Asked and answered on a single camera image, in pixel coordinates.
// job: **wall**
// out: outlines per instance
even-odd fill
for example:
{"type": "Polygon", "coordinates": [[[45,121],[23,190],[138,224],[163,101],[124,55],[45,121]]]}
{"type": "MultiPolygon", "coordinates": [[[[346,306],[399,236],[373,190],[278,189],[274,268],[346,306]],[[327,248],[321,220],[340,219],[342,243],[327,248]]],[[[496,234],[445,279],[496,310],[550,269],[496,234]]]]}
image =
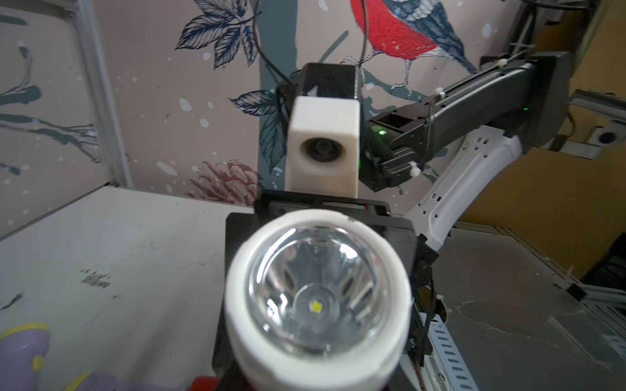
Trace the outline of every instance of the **wall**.
{"type": "Polygon", "coordinates": [[[0,237],[106,183],[68,24],[0,7],[0,237]]]}
{"type": "MultiPolygon", "coordinates": [[[[626,98],[624,14],[626,3],[612,1],[571,80],[572,91],[626,98]]],[[[594,126],[605,124],[584,109],[571,107],[571,112],[577,124],[574,141],[584,141],[594,126]]],[[[563,131],[570,130],[566,122],[563,131]]],[[[626,230],[624,200],[625,144],[603,150],[596,160],[533,148],[491,182],[463,220],[510,227],[562,267],[573,265],[580,277],[626,230]]]]}
{"type": "MultiPolygon", "coordinates": [[[[438,36],[418,28],[437,42],[456,33],[460,47],[428,46],[432,41],[420,41],[406,25],[387,30],[389,23],[381,18],[393,18],[389,9],[382,0],[367,0],[372,23],[367,51],[386,41],[388,53],[364,65],[368,117],[419,101],[467,76],[466,68],[477,66],[480,56],[502,49],[519,7],[511,1],[443,0],[440,10],[438,1],[432,3],[435,12],[425,20],[444,12],[449,25],[442,19],[438,36]],[[410,39],[395,42],[395,34],[410,39]],[[455,59],[448,52],[459,54],[455,59]],[[403,57],[416,58],[407,86],[402,86],[403,57]],[[392,89],[394,84],[400,86],[392,89]]],[[[265,64],[259,65],[249,35],[250,2],[95,0],[95,6],[135,188],[249,205],[257,179],[264,188],[283,187],[285,140],[276,114],[277,83],[265,64]]],[[[293,77],[308,62],[356,58],[363,33],[353,7],[359,14],[360,1],[263,2],[257,24],[264,53],[293,77]]],[[[374,194],[361,185],[359,196],[385,200],[395,213],[408,211],[459,143],[401,188],[374,194]]]]}

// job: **green led light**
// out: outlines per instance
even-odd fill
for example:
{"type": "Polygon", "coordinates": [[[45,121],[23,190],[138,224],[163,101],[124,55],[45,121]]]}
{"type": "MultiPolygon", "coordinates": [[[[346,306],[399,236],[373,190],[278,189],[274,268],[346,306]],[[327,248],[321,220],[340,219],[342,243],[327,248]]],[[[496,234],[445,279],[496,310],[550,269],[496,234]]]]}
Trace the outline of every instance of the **green led light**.
{"type": "Polygon", "coordinates": [[[387,133],[385,128],[383,128],[382,126],[378,126],[378,125],[372,126],[372,131],[375,131],[379,135],[384,135],[385,133],[387,133]]]}

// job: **leaf illustration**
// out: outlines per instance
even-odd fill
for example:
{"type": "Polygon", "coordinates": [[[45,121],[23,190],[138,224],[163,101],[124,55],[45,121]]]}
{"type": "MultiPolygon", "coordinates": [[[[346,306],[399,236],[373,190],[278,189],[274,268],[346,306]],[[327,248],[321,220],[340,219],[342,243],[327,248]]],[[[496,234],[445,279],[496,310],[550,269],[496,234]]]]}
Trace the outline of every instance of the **leaf illustration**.
{"type": "Polygon", "coordinates": [[[233,15],[238,14],[237,11],[240,6],[239,3],[244,3],[244,7],[245,7],[245,0],[209,0],[209,2],[216,7],[225,9],[226,11],[230,12],[233,15]]]}
{"type": "Polygon", "coordinates": [[[257,117],[276,112],[276,95],[267,89],[251,91],[230,101],[244,113],[257,117]]]}
{"type": "Polygon", "coordinates": [[[240,40],[241,29],[239,26],[233,26],[226,30],[226,33],[215,43],[215,62],[213,63],[213,69],[233,61],[239,49],[240,40]]]}
{"type": "Polygon", "coordinates": [[[217,16],[201,15],[187,23],[177,49],[200,49],[228,32],[228,22],[217,16]]]}
{"type": "Polygon", "coordinates": [[[263,155],[267,165],[270,168],[276,167],[276,164],[280,162],[287,151],[287,140],[276,113],[267,117],[263,127],[261,127],[259,143],[261,155],[263,155]]]}
{"type": "Polygon", "coordinates": [[[289,80],[295,82],[296,84],[299,84],[302,80],[302,70],[301,69],[296,69],[295,71],[291,72],[291,74],[289,75],[289,80]]]}
{"type": "Polygon", "coordinates": [[[195,2],[198,8],[207,16],[217,16],[218,18],[226,19],[228,22],[235,19],[234,12],[231,13],[224,8],[218,7],[210,0],[195,0],[195,2]]]}
{"type": "Polygon", "coordinates": [[[28,104],[41,98],[41,90],[37,86],[19,87],[0,94],[0,106],[9,103],[28,104]]]}
{"type": "Polygon", "coordinates": [[[13,166],[9,166],[9,165],[5,165],[4,163],[0,163],[0,168],[2,168],[3,172],[9,173],[9,174],[13,174],[13,175],[21,175],[21,173],[22,173],[22,171],[19,168],[13,167],[13,166]]]}
{"type": "Polygon", "coordinates": [[[237,15],[242,18],[245,15],[245,10],[248,6],[248,2],[246,0],[235,0],[235,5],[237,7],[237,15]]]}
{"type": "Polygon", "coordinates": [[[27,26],[28,22],[14,16],[0,15],[0,23],[15,24],[17,26],[27,26]]]}
{"type": "Polygon", "coordinates": [[[252,30],[249,26],[244,28],[244,51],[245,57],[248,60],[248,66],[252,65],[254,59],[257,57],[257,48],[254,46],[254,40],[252,39],[252,30]]]}

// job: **white table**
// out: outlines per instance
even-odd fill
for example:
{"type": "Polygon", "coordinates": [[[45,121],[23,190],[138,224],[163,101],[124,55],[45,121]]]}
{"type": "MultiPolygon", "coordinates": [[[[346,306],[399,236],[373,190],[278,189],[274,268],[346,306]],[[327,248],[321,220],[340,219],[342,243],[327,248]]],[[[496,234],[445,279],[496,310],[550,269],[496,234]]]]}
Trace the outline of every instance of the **white table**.
{"type": "Polygon", "coordinates": [[[39,389],[83,370],[172,387],[213,374],[234,211],[252,209],[104,187],[0,241],[0,307],[23,294],[0,331],[52,330],[39,389]]]}

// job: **black robot arm segment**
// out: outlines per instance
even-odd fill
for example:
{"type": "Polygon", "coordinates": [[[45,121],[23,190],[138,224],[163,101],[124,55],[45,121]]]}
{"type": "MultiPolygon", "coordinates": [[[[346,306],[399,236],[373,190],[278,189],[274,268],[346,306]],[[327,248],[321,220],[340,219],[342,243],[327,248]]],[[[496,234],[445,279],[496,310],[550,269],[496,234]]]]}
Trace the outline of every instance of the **black robot arm segment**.
{"type": "MultiPolygon", "coordinates": [[[[567,115],[570,75],[566,70],[563,78],[553,77],[557,65],[567,63],[567,56],[550,54],[492,67],[452,85],[443,99],[429,97],[371,118],[364,130],[369,133],[364,138],[370,139],[370,148],[363,148],[359,179],[374,191],[398,186],[411,179],[415,163],[429,161],[446,145],[484,124],[519,135],[522,141],[525,133],[536,138],[537,127],[541,135],[552,136],[567,115]],[[560,98],[565,98],[565,105],[551,109],[547,126],[545,107],[560,98]],[[433,105],[431,115],[429,104],[433,105]]],[[[534,146],[535,142],[526,144],[534,146]]]]}

